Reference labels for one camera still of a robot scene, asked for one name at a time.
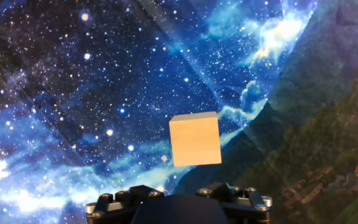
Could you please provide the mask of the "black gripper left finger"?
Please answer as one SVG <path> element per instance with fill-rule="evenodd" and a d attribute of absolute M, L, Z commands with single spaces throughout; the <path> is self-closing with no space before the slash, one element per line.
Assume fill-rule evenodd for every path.
<path fill-rule="evenodd" d="M 163 192 L 146 185 L 102 194 L 96 202 L 86 205 L 86 223 L 130 223 L 140 205 L 158 198 L 163 198 Z"/>

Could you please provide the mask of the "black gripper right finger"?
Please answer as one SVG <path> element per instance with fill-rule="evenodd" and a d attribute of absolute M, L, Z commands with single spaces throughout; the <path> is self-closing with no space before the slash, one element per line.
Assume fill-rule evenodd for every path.
<path fill-rule="evenodd" d="M 254 187 L 214 182 L 198 189 L 196 195 L 217 200 L 229 223 L 272 224 L 272 197 Z"/>

